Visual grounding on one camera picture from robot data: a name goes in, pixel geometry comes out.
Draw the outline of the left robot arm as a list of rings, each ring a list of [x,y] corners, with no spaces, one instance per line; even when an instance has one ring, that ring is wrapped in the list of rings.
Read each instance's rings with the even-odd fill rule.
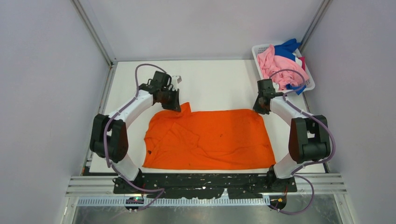
[[[142,171],[129,157],[127,129],[147,109],[161,104],[165,110],[180,112],[180,76],[156,71],[146,83],[137,85],[135,95],[108,115],[97,114],[93,120],[90,150],[106,160],[132,193],[144,191]]]

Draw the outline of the orange t-shirt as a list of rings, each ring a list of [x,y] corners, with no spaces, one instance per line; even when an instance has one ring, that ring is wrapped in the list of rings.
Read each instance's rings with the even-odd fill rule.
[[[269,168],[275,156],[261,115],[250,109],[163,110],[144,137],[145,168],[168,170],[245,170]]]

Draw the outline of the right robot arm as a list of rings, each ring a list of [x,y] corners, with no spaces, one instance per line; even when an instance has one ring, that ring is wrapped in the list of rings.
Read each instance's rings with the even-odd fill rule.
[[[259,80],[257,87],[253,110],[262,115],[274,113],[290,127],[288,153],[266,173],[267,187],[276,192],[303,167],[330,158],[333,137],[325,116],[312,115],[292,104],[285,93],[275,90],[271,79]]]

